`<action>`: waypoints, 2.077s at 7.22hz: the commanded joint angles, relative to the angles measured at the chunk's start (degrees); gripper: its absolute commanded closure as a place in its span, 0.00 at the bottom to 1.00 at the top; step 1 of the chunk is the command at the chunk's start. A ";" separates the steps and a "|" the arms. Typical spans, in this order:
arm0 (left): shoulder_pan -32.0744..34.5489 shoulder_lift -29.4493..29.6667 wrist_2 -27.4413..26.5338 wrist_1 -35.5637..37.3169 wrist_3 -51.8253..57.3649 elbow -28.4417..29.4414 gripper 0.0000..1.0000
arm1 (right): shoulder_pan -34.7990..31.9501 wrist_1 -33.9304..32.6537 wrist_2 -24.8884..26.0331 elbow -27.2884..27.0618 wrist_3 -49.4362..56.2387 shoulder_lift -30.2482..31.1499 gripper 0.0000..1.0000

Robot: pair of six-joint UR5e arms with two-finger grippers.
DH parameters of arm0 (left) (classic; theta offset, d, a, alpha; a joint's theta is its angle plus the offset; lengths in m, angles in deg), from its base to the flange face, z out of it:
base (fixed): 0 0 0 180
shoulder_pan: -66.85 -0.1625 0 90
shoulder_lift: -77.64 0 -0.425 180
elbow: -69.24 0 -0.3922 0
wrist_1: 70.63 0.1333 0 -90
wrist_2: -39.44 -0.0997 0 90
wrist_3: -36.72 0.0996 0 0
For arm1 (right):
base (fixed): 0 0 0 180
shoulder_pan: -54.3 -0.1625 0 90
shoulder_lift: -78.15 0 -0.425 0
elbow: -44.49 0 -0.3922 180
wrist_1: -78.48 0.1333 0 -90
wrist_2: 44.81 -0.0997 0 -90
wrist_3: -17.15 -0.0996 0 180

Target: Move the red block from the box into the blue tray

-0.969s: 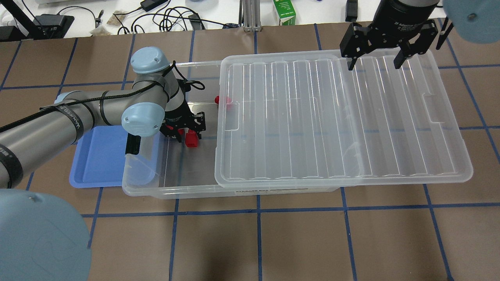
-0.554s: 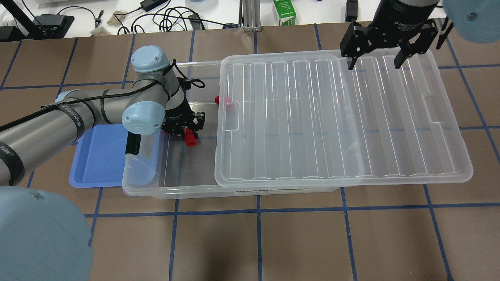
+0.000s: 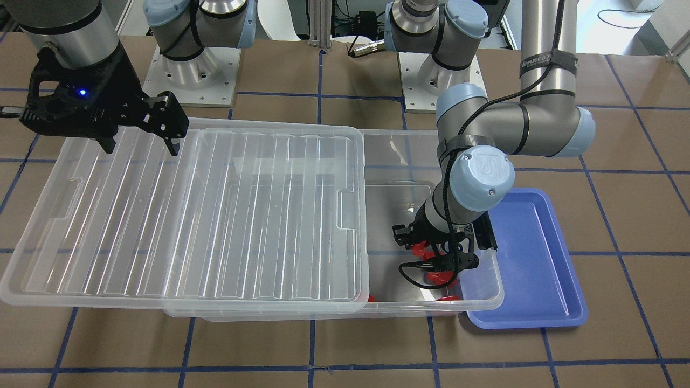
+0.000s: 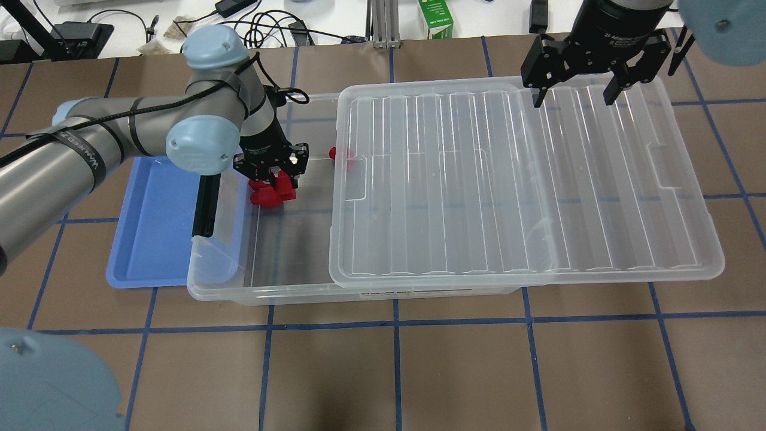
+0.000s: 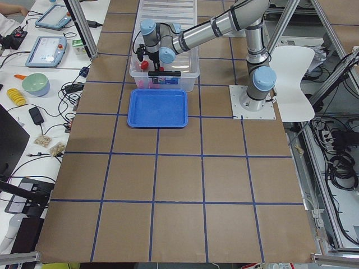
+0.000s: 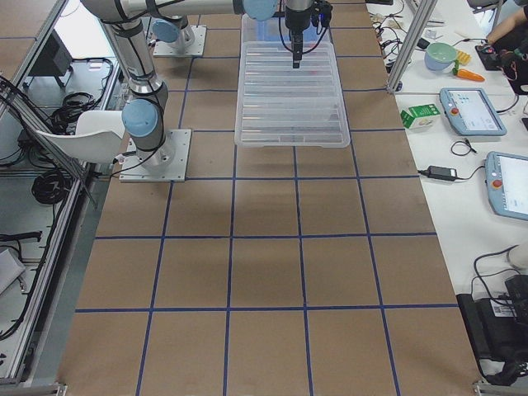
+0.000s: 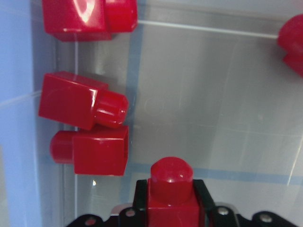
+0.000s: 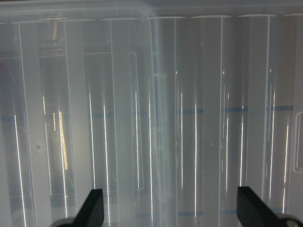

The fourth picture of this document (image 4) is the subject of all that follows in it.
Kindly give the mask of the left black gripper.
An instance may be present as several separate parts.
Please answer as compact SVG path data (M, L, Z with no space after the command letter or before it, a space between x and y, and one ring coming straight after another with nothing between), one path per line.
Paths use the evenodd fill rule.
M249 180L273 180L274 187L290 187L291 180L306 172L309 145L293 144L280 129L241 136L239 148L232 168Z

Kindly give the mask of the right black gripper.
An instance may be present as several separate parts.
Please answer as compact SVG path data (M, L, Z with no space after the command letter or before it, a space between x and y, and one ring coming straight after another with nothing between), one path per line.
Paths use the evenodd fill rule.
M603 92L611 106L624 90L656 77L670 54L670 40L659 27L670 1L583 1L565 38L541 33L521 66L533 106L541 108L548 89L581 74L613 77Z

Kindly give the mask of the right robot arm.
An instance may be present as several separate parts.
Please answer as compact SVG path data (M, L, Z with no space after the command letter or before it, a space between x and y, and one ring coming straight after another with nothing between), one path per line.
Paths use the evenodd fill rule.
M554 85L610 72L603 98L611 105L624 90L653 81L666 60L675 74L695 44L720 65L760 65L764 19L763 1L585 1L565 39L536 35L520 76L541 107Z

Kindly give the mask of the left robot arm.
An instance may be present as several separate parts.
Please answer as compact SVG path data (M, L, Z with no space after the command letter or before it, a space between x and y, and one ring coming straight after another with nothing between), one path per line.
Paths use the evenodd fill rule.
M293 88L263 84L261 58L232 27L193 32L181 47L193 74L181 96L83 98L2 157L2 271L127 159L166 156L214 177L228 169L274 188L298 187L308 144L292 144L277 110Z

